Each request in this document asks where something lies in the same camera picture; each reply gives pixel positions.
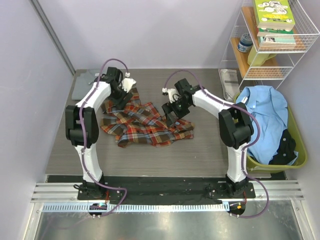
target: blue can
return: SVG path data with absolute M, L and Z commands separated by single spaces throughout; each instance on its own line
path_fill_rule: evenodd
M 251 36 L 249 33 L 242 34 L 239 44 L 238 44 L 238 50 L 242 53 L 247 53 L 250 51 L 250 49 L 253 46 L 253 42 L 251 39 Z

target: plaid shirt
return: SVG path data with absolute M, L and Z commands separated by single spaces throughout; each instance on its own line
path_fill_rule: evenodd
M 116 109 L 110 100 L 101 106 L 104 118 L 100 126 L 104 132 L 115 135 L 119 147 L 125 148 L 130 143 L 162 147 L 176 140 L 194 138 L 193 123 L 179 119 L 174 126 L 167 127 L 166 117 L 151 102 L 141 105 L 137 88 L 131 92 L 133 97 L 123 110 Z

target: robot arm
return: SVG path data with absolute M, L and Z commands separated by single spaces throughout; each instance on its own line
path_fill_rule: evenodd
M 96 91 L 85 103 L 83 108 L 83 121 L 87 134 L 87 145 L 84 150 L 85 165 L 92 175 L 92 177 L 101 184 L 105 184 L 104 174 L 100 169 L 96 151 L 96 142 L 99 137 L 99 126 L 97 122 L 96 112 L 105 99 L 111 100 L 118 109 L 123 109 L 127 102 L 131 99 L 132 94 L 130 90 L 136 83 L 135 80 L 130 78 L 130 74 L 126 73 L 125 78 L 121 79 L 122 72 L 115 67 L 108 67 L 106 74 L 103 74 L 100 78 L 100 82 L 97 86 L 93 84 L 91 90 L 87 95 L 76 105 L 69 105 L 65 109 L 65 134 L 66 138 L 71 141 L 75 147 L 82 165 L 83 170 L 83 182 L 80 188 L 82 192 L 90 192 L 103 195 L 103 189 L 96 185 L 94 181 L 88 176 L 88 172 L 85 171 L 82 158 L 82 148 L 84 147 L 84 138 L 81 124 L 79 123 L 80 116 L 79 110 L 81 105 L 85 102 L 85 99 L 91 95 L 96 88 Z
M 169 102 L 162 105 L 162 109 L 167 119 L 167 125 L 171 126 L 175 122 L 172 112 L 178 119 L 187 115 L 190 106 L 201 107 L 214 115 L 219 120 L 220 137 L 227 146 L 228 151 L 228 171 L 226 173 L 227 191 L 229 195 L 236 196 L 243 193 L 248 185 L 248 179 L 242 171 L 241 154 L 244 146 L 250 142 L 253 134 L 253 126 L 248 115 L 236 110 L 224 103 L 232 104 L 215 96 L 219 102 L 209 98 L 209 93 L 204 93 L 200 87 L 191 86 L 184 78 L 175 85 L 176 89 L 162 89 L 165 95 L 169 96 Z M 237 104 L 246 109 L 243 103 Z M 246 171 L 246 159 L 244 159 L 244 170 Z

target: white wall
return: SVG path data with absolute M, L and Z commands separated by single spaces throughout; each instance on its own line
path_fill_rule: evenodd
M 72 76 L 27 0 L 0 2 L 0 238 L 22 239 Z
M 315 25 L 320 28 L 319 0 L 302 0 L 301 4 Z M 312 46 L 297 67 L 283 82 L 280 91 L 292 108 L 294 118 L 302 134 L 308 153 L 305 167 L 290 171 L 289 175 L 298 179 L 308 204 L 308 210 L 316 239 L 320 239 L 320 39 Z
M 217 68 L 242 0 L 39 0 L 75 69 Z

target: green laundry basket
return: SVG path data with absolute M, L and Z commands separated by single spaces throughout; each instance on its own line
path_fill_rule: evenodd
M 237 97 L 240 95 L 238 93 L 234 96 L 233 101 L 236 102 Z M 302 141 L 301 134 L 297 127 L 296 121 L 292 114 L 290 107 L 288 106 L 288 131 L 294 138 L 296 146 L 295 150 L 299 153 L 298 158 L 293 165 L 265 165 L 255 161 L 251 156 L 246 156 L 246 168 L 248 172 L 255 173 L 270 173 L 276 174 L 288 169 L 298 169 L 304 166 L 308 161 L 308 154 L 304 142 Z

